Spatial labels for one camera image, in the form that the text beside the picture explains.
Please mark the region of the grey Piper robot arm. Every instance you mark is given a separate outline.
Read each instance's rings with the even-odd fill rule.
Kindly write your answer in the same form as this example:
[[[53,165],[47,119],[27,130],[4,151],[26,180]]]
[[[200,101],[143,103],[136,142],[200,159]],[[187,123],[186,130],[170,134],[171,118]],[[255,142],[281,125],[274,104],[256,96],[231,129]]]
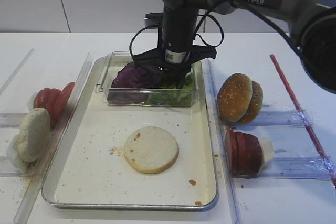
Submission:
[[[163,12],[152,28],[156,48],[133,55],[135,66],[157,66],[178,79],[191,65],[215,58],[215,46],[194,45],[199,27],[211,12],[222,15],[244,9],[272,27],[300,58],[308,77],[335,92],[335,8],[322,0],[162,0]]]

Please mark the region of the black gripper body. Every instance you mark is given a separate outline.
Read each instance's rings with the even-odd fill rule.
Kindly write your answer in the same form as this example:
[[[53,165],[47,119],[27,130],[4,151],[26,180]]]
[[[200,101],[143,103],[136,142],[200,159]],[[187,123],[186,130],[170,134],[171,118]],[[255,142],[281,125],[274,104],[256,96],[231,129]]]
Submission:
[[[189,52],[173,52],[159,47],[149,51],[132,54],[136,65],[157,67],[189,67],[206,58],[215,59],[217,51],[214,47],[192,45]]]

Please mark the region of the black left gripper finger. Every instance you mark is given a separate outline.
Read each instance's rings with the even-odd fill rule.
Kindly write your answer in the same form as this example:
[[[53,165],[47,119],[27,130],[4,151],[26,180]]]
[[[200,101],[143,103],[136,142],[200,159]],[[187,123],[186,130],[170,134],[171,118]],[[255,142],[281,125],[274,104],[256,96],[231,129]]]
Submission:
[[[182,71],[177,74],[176,76],[176,87],[177,88],[182,88],[185,82],[185,77],[189,72],[190,72],[190,69],[186,68],[186,69],[182,69]]]

